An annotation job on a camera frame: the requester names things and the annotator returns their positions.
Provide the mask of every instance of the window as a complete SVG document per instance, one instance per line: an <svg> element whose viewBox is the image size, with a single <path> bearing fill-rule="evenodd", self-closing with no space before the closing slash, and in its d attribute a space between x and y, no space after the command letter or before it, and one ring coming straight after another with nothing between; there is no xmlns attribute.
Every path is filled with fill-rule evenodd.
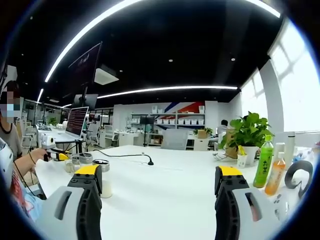
<svg viewBox="0 0 320 240"><path fill-rule="evenodd" d="M242 116L248 112L268 118L267 101L261 75L256 70L241 89Z"/></svg>
<svg viewBox="0 0 320 240"><path fill-rule="evenodd" d="M320 85L315 63L292 22L271 51L271 62L280 86L284 131L320 131Z"/></svg>

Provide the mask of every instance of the television screen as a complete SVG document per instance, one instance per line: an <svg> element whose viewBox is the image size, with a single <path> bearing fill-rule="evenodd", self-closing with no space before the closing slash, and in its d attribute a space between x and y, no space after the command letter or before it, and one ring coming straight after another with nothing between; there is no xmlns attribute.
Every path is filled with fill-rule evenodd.
<svg viewBox="0 0 320 240"><path fill-rule="evenodd" d="M83 89L88 83L95 81L101 44L101 42L98 43L69 65L64 98L74 94L79 89Z"/></svg>

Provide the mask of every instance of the person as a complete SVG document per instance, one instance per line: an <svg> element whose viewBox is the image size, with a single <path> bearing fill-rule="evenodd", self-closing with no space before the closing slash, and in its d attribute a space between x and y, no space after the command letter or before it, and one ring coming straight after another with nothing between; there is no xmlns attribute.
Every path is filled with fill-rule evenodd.
<svg viewBox="0 0 320 240"><path fill-rule="evenodd" d="M20 147L20 140L14 122L15 104L17 98L18 85L14 81L9 81L3 85L0 96L0 138L12 150L13 154L13 170L8 173L11 174L11 183L9 191L18 208L30 219L35 221L42 209L43 200L27 193L19 177L23 176L33 168L39 159L44 159L47 151L37 148L22 156ZM1 164L4 166L9 161L8 159L1 159Z"/></svg>
<svg viewBox="0 0 320 240"><path fill-rule="evenodd" d="M221 121L221 125L217 127L217 135L221 134L222 132L226 132L228 129L228 121L223 119Z"/></svg>

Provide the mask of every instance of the plant pot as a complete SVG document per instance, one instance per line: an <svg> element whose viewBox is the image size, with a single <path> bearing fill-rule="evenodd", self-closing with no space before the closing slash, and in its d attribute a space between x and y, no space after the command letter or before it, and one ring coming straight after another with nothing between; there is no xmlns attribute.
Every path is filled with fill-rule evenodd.
<svg viewBox="0 0 320 240"><path fill-rule="evenodd" d="M244 146L243 147L247 157L245 165L251 166L254 163L256 152L258 151L258 146Z"/></svg>

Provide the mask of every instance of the white storage bin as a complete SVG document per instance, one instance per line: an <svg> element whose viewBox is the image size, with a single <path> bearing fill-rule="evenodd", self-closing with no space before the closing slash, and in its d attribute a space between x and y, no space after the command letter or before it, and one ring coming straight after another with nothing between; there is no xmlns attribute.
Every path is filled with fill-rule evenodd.
<svg viewBox="0 0 320 240"><path fill-rule="evenodd" d="M199 113L205 114L205 106L199 106Z"/></svg>
<svg viewBox="0 0 320 240"><path fill-rule="evenodd" d="M158 111L158 106L156 106L156 105L152 106L152 113L156 114L157 111Z"/></svg>

